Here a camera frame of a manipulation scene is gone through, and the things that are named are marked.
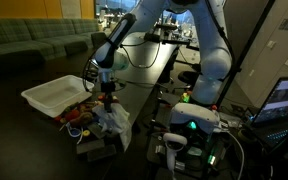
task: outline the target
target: computer screen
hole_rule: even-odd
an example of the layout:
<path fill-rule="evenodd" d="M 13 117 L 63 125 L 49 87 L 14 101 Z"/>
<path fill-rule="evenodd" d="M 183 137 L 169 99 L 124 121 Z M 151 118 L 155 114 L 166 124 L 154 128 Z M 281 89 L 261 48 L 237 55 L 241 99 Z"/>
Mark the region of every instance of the computer screen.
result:
<path fill-rule="evenodd" d="M 254 117 L 253 123 L 267 123 L 288 118 L 288 77 L 280 78 Z"/>

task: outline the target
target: wire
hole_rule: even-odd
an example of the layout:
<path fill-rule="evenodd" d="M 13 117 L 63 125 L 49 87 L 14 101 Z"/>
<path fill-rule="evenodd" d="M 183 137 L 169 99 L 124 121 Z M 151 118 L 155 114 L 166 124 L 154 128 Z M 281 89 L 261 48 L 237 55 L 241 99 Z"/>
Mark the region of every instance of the wire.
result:
<path fill-rule="evenodd" d="M 248 107 L 257 108 L 257 107 L 255 107 L 255 106 L 253 106 L 253 105 L 249 105 L 249 104 L 237 102 L 237 101 L 234 101 L 234 100 L 231 100 L 231 99 L 228 99 L 228 98 L 224 98 L 224 99 L 226 99 L 226 100 L 228 100 L 228 101 L 231 101 L 231 102 L 233 102 L 233 103 L 236 103 L 236 104 L 240 104 L 240 105 L 245 105 L 245 106 L 248 106 Z"/>
<path fill-rule="evenodd" d="M 158 53 L 160 51 L 160 46 L 161 46 L 161 43 L 158 43 L 158 48 L 157 48 L 157 52 L 156 52 L 156 55 L 155 55 L 155 58 L 154 58 L 154 61 L 152 62 L 152 64 L 150 64 L 149 66 L 143 66 L 143 65 L 140 65 L 140 66 L 135 66 L 133 64 L 133 62 L 131 61 L 131 58 L 130 58 L 130 55 L 128 54 L 127 50 L 122 46 L 122 48 L 124 49 L 126 55 L 127 55 L 127 58 L 128 58 L 128 61 L 131 63 L 131 65 L 135 68 L 139 68 L 139 69 L 148 69 L 150 67 L 152 67 L 157 59 L 157 56 L 158 56 Z"/>
<path fill-rule="evenodd" d="M 186 60 L 186 58 L 184 57 L 184 55 L 183 55 L 183 53 L 182 53 L 181 49 L 178 49 L 178 51 L 180 51 L 180 53 L 181 53 L 181 55 L 182 55 L 182 57 L 183 57 L 184 61 L 185 61 L 185 62 L 187 62 L 187 60 Z"/>
<path fill-rule="evenodd" d="M 133 46 L 140 46 L 140 45 L 145 44 L 145 43 L 147 43 L 147 41 L 141 42 L 141 43 L 139 43 L 139 44 L 122 44 L 121 46 L 122 46 L 122 47 L 123 47 L 123 46 L 133 47 Z"/>
<path fill-rule="evenodd" d="M 145 123 L 144 123 L 144 119 L 146 119 L 146 118 L 149 117 L 150 115 L 153 115 L 153 112 L 151 112 L 150 114 L 144 115 L 144 116 L 140 119 L 140 122 L 141 122 L 141 123 L 143 124 L 143 126 L 146 127 L 147 129 L 150 128 L 150 125 L 145 124 Z"/>
<path fill-rule="evenodd" d="M 115 90 L 114 92 L 121 91 L 121 90 L 125 89 L 125 87 L 126 87 L 126 84 L 125 84 L 125 86 L 121 87 L 120 89 Z"/>
<path fill-rule="evenodd" d="M 274 171 L 273 171 L 273 166 L 271 166 L 271 177 L 269 178 L 269 180 L 272 179 L 272 177 L 273 177 L 273 173 L 274 173 Z"/>
<path fill-rule="evenodd" d="M 213 9 L 212 9 L 212 7 L 211 7 L 211 4 L 210 4 L 209 0 L 205 0 L 205 3 L 206 3 L 206 6 L 207 6 L 207 9 L 208 9 L 208 11 L 209 11 L 209 13 L 210 13 L 210 15 L 211 15 L 211 18 L 212 18 L 212 20 L 213 20 L 213 22 L 214 22 L 214 24 L 215 24 L 215 26 L 216 26 L 216 28 L 217 28 L 217 30 L 218 30 L 218 33 L 220 34 L 220 36 L 221 36 L 222 39 L 224 40 L 224 42 L 225 42 L 225 44 L 226 44 L 226 46 L 227 46 L 227 48 L 228 48 L 228 50 L 229 50 L 229 52 L 230 52 L 230 54 L 231 54 L 232 61 L 233 61 L 232 64 L 235 65 L 235 64 L 236 64 L 236 60 L 235 60 L 235 55 L 234 55 L 234 52 L 233 52 L 233 48 L 232 48 L 230 42 L 228 41 L 228 39 L 227 39 L 227 37 L 226 37 L 226 35 L 225 35 L 224 28 L 221 27 L 221 26 L 218 24 L 218 22 L 217 22 L 217 20 L 216 20 L 216 18 L 215 18 L 215 16 L 214 16 L 214 12 L 213 12 Z"/>
<path fill-rule="evenodd" d="M 84 131 L 84 129 L 83 129 L 83 127 L 81 127 L 81 136 L 80 136 L 80 139 L 77 141 L 76 144 L 80 144 L 80 142 L 82 141 L 82 138 L 83 138 L 83 131 Z"/>
<path fill-rule="evenodd" d="M 91 58 L 94 56 L 94 54 L 96 53 L 96 51 L 94 51 L 92 53 L 92 55 L 87 59 L 85 65 L 84 65 L 84 68 L 83 68 L 83 71 L 82 71 L 82 83 L 83 83 L 83 86 L 85 88 L 85 91 L 89 92 L 89 89 L 87 88 L 87 85 L 86 85 L 86 76 L 87 76 L 87 70 L 90 69 L 90 65 L 91 65 Z"/>
<path fill-rule="evenodd" d="M 143 82 L 133 82 L 133 81 L 125 81 L 125 82 L 130 83 L 130 84 L 142 84 L 142 85 L 152 85 L 152 86 L 155 85 L 155 84 L 143 83 Z"/>
<path fill-rule="evenodd" d="M 227 107 L 225 107 L 225 106 L 221 106 L 221 109 L 225 109 L 227 112 L 229 112 L 229 114 L 231 114 L 231 115 L 235 115 L 236 116 L 236 114 L 233 112 L 233 111 L 231 111 L 230 109 L 228 109 Z"/>
<path fill-rule="evenodd" d="M 238 178 L 237 180 L 240 180 L 241 179 L 241 176 L 242 176 L 242 172 L 243 172 L 243 167 L 244 167 L 244 150 L 243 150 L 243 147 L 242 145 L 240 144 L 240 142 L 236 139 L 235 136 L 233 136 L 230 132 L 228 131 L 224 131 L 224 132 L 227 132 L 235 141 L 236 143 L 239 145 L 239 147 L 241 148 L 241 153 L 242 153 L 242 163 L 241 163 L 241 169 L 240 169 L 240 173 L 238 175 Z"/>

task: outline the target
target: white plastic bin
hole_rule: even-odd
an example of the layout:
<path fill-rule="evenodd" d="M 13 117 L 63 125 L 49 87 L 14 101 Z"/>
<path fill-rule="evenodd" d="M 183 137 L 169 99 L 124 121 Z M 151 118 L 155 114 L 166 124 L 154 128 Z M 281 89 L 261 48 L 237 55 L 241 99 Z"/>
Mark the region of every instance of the white plastic bin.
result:
<path fill-rule="evenodd" d="M 94 84 L 86 82 L 86 85 L 92 91 Z M 32 107 L 54 118 L 66 107 L 82 102 L 92 94 L 85 91 L 81 78 L 68 75 L 23 91 L 21 95 Z"/>

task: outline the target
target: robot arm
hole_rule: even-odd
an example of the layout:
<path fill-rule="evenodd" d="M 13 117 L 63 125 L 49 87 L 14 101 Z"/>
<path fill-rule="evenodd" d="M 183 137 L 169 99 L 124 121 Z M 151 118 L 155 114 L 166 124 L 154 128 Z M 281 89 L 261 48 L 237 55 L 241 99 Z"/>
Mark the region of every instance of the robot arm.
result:
<path fill-rule="evenodd" d="M 165 0 L 141 0 L 117 24 L 108 41 L 95 53 L 94 59 L 101 68 L 111 68 L 114 65 L 114 53 L 123 40 L 133 32 L 150 30 L 163 12 Z"/>
<path fill-rule="evenodd" d="M 120 64 L 119 58 L 114 59 L 116 49 L 129 34 L 151 29 L 164 9 L 172 9 L 175 12 L 191 11 L 199 39 L 202 69 L 202 75 L 195 83 L 191 98 L 201 105 L 213 104 L 222 80 L 231 68 L 231 53 L 223 38 L 226 26 L 223 4 L 220 0 L 141 0 L 129 14 L 123 17 L 107 42 L 92 57 L 100 66 L 100 79 L 104 84 L 102 91 L 108 93 L 114 91 L 112 85 L 105 84 L 110 82 L 108 75 L 110 69 L 115 63 Z M 222 34 L 216 24 L 223 28 Z"/>

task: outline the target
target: orange object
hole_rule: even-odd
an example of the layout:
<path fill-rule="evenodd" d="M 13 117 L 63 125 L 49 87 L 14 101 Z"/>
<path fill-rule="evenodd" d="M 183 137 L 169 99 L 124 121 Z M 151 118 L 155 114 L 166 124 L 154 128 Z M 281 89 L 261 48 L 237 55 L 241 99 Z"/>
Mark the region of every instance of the orange object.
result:
<path fill-rule="evenodd" d="M 57 116 L 54 118 L 55 121 L 60 121 L 62 119 L 62 116 Z"/>
<path fill-rule="evenodd" d="M 216 105 L 212 105 L 211 109 L 216 111 L 217 110 L 217 106 Z"/>
<path fill-rule="evenodd" d="M 70 121 L 72 119 L 78 118 L 80 116 L 80 111 L 77 109 L 73 109 L 72 111 L 65 114 L 65 119 Z"/>
<path fill-rule="evenodd" d="M 99 101 L 104 100 L 104 95 L 98 96 L 97 99 L 98 99 Z"/>

